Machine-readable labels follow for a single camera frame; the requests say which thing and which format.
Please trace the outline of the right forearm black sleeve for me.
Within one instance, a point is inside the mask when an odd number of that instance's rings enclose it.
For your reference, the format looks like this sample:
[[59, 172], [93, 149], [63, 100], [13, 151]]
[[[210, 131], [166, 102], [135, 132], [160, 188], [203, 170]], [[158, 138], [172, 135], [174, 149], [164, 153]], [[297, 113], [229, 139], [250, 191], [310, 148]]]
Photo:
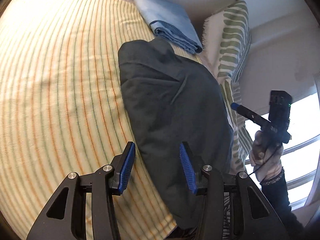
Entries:
[[284, 169], [280, 174], [260, 183], [262, 192], [283, 223], [290, 239], [302, 239], [304, 226], [298, 221], [289, 202]]

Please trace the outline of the right hand white glove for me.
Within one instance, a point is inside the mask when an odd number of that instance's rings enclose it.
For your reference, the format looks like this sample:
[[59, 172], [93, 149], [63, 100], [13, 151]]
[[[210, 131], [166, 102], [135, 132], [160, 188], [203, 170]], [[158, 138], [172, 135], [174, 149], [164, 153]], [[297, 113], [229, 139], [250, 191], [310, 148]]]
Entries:
[[274, 180], [281, 174], [282, 164], [281, 156], [283, 155], [283, 145], [280, 143], [269, 143], [267, 137], [262, 131], [257, 131], [249, 153], [251, 166], [257, 181], [266, 183]]

